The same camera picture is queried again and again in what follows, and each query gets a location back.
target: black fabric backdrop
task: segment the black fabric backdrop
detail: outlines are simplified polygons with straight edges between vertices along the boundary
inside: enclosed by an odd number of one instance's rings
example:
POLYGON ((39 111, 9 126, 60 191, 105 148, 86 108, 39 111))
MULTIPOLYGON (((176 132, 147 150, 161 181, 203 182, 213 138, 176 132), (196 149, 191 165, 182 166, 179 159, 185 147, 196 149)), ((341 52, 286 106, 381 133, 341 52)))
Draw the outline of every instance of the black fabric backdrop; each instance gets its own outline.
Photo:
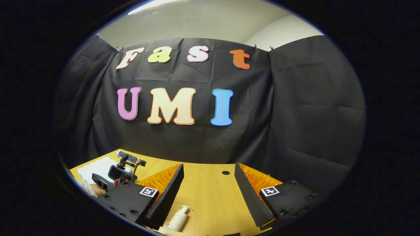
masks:
POLYGON ((353 166, 365 128, 358 79, 325 36, 270 52, 215 39, 164 39, 117 53, 95 35, 69 62, 58 97, 58 134, 70 168, 118 148, 182 162, 240 162, 281 181, 295 179, 321 198, 353 166), (207 61, 187 61, 189 48, 196 45, 209 47, 207 61), (172 48, 171 59, 149 63, 149 55, 161 46, 172 48), (140 47, 144 52, 126 68, 115 69, 126 51, 140 47), (233 64, 229 51, 235 49, 250 54, 245 59, 250 69, 233 64), (118 114, 117 90, 134 86, 142 88, 138 114, 127 121, 118 114), (148 123, 150 90, 157 87, 166 88, 171 99, 183 87, 195 88, 195 123, 148 123), (210 123, 214 89, 234 92, 229 126, 210 123))

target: ceiling light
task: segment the ceiling light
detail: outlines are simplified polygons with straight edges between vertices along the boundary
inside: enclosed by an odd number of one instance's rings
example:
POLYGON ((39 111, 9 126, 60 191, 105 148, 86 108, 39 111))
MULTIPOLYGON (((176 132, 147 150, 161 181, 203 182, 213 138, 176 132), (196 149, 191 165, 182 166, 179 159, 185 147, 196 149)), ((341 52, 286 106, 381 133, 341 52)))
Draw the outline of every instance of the ceiling light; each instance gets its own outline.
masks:
POLYGON ((143 6, 137 8, 135 10, 130 11, 129 15, 137 13, 137 12, 139 12, 141 10, 144 10, 144 9, 147 9, 147 8, 151 8, 151 7, 155 7, 157 5, 161 5, 161 4, 164 4, 164 3, 170 3, 170 2, 175 2, 175 1, 179 1, 179 0, 155 0, 155 1, 152 1, 148 4, 144 4, 143 6))

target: white bottle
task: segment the white bottle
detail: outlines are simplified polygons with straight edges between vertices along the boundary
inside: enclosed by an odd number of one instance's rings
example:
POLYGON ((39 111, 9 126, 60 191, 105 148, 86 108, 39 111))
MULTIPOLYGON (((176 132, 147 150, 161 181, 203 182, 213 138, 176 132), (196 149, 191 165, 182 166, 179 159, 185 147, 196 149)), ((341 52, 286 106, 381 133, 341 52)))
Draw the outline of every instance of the white bottle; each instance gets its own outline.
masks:
POLYGON ((193 211, 193 209, 182 206, 181 210, 178 210, 178 212, 175 213, 175 215, 172 217, 171 221, 169 221, 169 224, 166 226, 168 229, 179 231, 186 219, 186 212, 190 210, 193 211))

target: wooden table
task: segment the wooden table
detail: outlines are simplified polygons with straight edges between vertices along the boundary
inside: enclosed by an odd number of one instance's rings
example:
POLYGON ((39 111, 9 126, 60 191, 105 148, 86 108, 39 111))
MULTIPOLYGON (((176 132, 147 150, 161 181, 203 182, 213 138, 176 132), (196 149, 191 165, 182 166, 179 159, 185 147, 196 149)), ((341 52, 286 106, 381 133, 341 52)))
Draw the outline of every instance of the wooden table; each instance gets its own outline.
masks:
MULTIPOLYGON (((145 167, 139 166, 136 170, 138 180, 181 163, 147 157, 123 149, 118 150, 147 161, 145 167)), ((103 157, 119 162, 120 158, 116 155, 118 150, 79 165, 70 171, 76 179, 83 181, 77 169, 103 157)), ((168 236, 222 236, 234 233, 240 233, 241 236, 253 236, 271 229, 261 231, 255 225, 234 176, 235 164, 183 164, 185 177, 166 221, 159 229, 160 233, 168 236), (166 228, 182 205, 194 211, 188 211, 188 217, 181 231, 166 228)))

